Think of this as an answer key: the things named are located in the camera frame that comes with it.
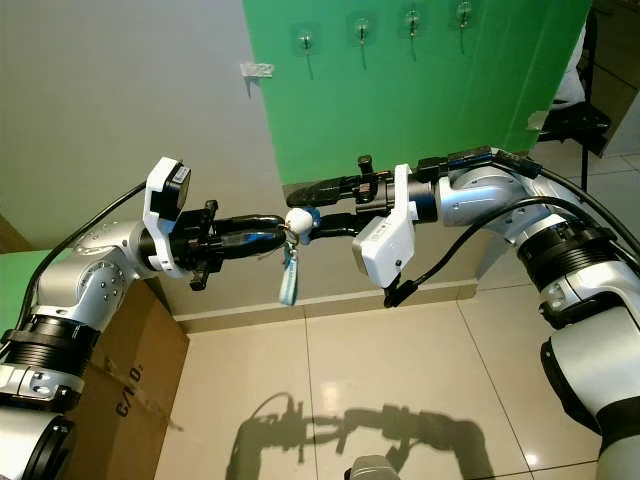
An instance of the beige floor tile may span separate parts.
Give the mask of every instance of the beige floor tile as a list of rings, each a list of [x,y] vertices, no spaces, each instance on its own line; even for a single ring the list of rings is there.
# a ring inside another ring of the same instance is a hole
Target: beige floor tile
[[[553,468],[551,470],[533,472],[533,478],[535,480],[595,480],[596,468],[596,463]]]
[[[588,191],[640,236],[640,172],[619,172],[589,177]]]
[[[308,322],[314,415],[347,432],[341,454],[331,427],[318,436],[319,479],[371,454],[406,479],[527,470],[455,302]]]
[[[302,402],[310,417],[308,382],[304,320],[191,335],[172,412],[184,431],[167,432],[156,480],[316,478],[312,445],[298,463],[295,444],[305,436],[304,424],[295,415],[281,421],[287,397],[274,398],[252,417],[278,392],[290,394],[294,408]],[[284,452],[284,444],[293,448]],[[227,472],[231,464],[239,469]]]
[[[582,146],[574,140],[564,143],[539,142],[529,152],[529,156],[546,168],[565,177],[579,176],[582,171]],[[600,158],[589,152],[589,173],[621,172],[631,170],[622,157]]]
[[[458,302],[531,468],[592,461],[600,439],[566,416],[547,382],[540,345],[553,329],[531,286]]]
[[[640,170],[640,154],[639,155],[622,155],[622,158],[633,168]]]

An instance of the floor grout line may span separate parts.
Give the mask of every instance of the floor grout line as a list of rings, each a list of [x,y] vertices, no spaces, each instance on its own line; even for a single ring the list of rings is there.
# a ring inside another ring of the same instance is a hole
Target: floor grout line
[[[504,288],[526,287],[526,286],[529,286],[529,285],[531,285],[532,287],[535,288],[535,285],[533,285],[533,283],[527,282],[527,283],[514,283],[513,285],[503,285],[501,287],[478,288],[476,290],[476,292],[490,292],[492,290],[501,290],[501,289],[504,289]]]
[[[523,470],[522,472],[515,472],[515,473],[505,473],[504,475],[493,475],[491,477],[473,477],[470,478],[469,480],[494,480],[496,478],[509,478],[509,477],[513,477],[515,475],[524,475],[528,473],[529,476],[533,476],[533,472],[531,470]]]
[[[622,159],[622,161],[624,163],[626,163],[627,165],[629,165],[633,170],[636,170],[636,167],[634,167],[633,165],[631,165],[631,162],[629,162],[626,158],[624,158],[624,155],[620,155],[620,158]]]
[[[587,178],[591,178],[591,177],[600,177],[602,175],[613,175],[615,173],[627,173],[627,172],[637,172],[638,170],[634,167],[629,167],[627,170],[616,170],[613,172],[597,172],[597,173],[589,173],[587,175]],[[564,175],[562,175],[564,178],[568,178],[569,180],[575,179],[575,180],[580,180],[580,174],[578,175],[570,175],[568,177],[565,177]]]
[[[462,311],[462,308],[460,307],[460,303],[458,303],[457,300],[456,300],[456,306],[458,307],[458,311],[460,312],[460,315],[462,315],[462,320],[464,321],[465,327],[467,327],[467,332],[469,332],[469,336],[471,337],[471,341],[473,342],[473,345],[474,345],[474,347],[476,349],[476,352],[478,353],[478,356],[480,357],[480,361],[482,362],[482,366],[484,367],[485,372],[487,372],[487,376],[489,377],[489,381],[491,382],[491,386],[493,387],[493,391],[496,394],[496,398],[498,399],[498,403],[500,404],[500,407],[502,408],[502,411],[504,412],[504,416],[507,419],[507,423],[509,424],[509,428],[511,428],[511,433],[513,433],[513,438],[515,438],[516,444],[518,445],[518,448],[520,449],[520,454],[522,455],[522,459],[524,460],[524,463],[527,466],[528,471],[531,473],[531,468],[529,467],[529,462],[527,462],[527,457],[525,456],[524,450],[522,449],[522,445],[520,444],[520,439],[518,438],[518,435],[516,434],[516,430],[513,427],[513,424],[511,423],[511,419],[509,418],[509,414],[507,413],[507,409],[505,408],[504,403],[502,402],[502,398],[500,397],[500,394],[498,393],[498,389],[496,387],[496,384],[493,381],[493,377],[491,376],[491,372],[489,372],[489,368],[487,367],[487,364],[484,361],[484,357],[482,356],[482,353],[480,352],[480,348],[478,347],[478,343],[476,342],[476,339],[473,336],[473,333],[471,332],[471,327],[469,327],[469,322],[467,322],[467,317],[465,317],[464,312]]]
[[[579,465],[589,465],[590,463],[598,463],[598,459],[596,458],[595,460],[587,460],[584,462],[576,462],[576,463],[567,463],[566,465],[558,465],[556,467],[543,467],[543,468],[536,468],[534,470],[531,470],[531,472],[546,472],[547,470],[556,470],[558,468],[568,468],[568,467],[577,467]]]
[[[316,422],[315,412],[313,411],[313,386],[311,382],[311,353],[309,352],[309,319],[307,318],[307,312],[302,307],[302,313],[304,313],[304,338],[307,348],[307,375],[309,378],[309,401],[311,402],[311,431],[313,432],[313,461],[316,467],[316,480],[319,480],[320,472],[318,470],[318,445],[316,443]]]

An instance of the keychain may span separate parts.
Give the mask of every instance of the keychain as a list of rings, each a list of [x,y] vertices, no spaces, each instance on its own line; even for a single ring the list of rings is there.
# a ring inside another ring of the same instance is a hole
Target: keychain
[[[289,211],[285,224],[287,241],[284,244],[284,276],[280,286],[280,303],[295,305],[298,296],[298,249],[299,243],[307,245],[309,234],[320,225],[320,212],[315,208],[294,208]]]
[[[298,235],[285,227],[287,241],[284,244],[284,275],[280,285],[280,303],[295,305],[298,295]]]

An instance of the green wall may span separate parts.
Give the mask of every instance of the green wall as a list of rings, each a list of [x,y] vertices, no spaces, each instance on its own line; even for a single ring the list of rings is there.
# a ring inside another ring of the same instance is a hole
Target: green wall
[[[29,278],[49,252],[20,252],[0,255],[0,335],[14,328]]]
[[[356,173],[363,153],[382,169],[533,145],[529,117],[551,103],[590,1],[472,0],[465,29],[457,3],[244,0],[255,61],[275,65],[260,85],[283,184]]]

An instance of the robotic arm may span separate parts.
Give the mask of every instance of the robotic arm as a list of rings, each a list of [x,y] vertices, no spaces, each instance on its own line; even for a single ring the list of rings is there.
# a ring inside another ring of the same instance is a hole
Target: robotic arm
[[[216,220],[215,200],[182,212],[190,174],[162,158],[144,185],[143,221],[84,232],[70,255],[37,278],[36,301],[2,337],[0,480],[62,478],[74,439],[64,413],[77,404],[93,347],[133,281],[192,272],[191,288],[202,290],[225,259],[285,240],[277,216]]]
[[[361,176],[298,190],[286,223],[300,238],[354,236],[359,268],[398,306],[437,273],[477,230],[487,228],[516,249],[540,292],[540,313],[556,329],[541,360],[565,412],[602,435],[598,479],[636,478],[640,472],[640,244],[592,197],[532,161],[488,147],[421,160],[373,173],[361,157]],[[355,198],[355,214],[321,217],[315,208]],[[599,226],[587,202],[632,248]],[[414,253],[414,224],[440,217],[469,226],[443,259],[414,281],[400,274]],[[364,480],[364,474],[358,476]]]

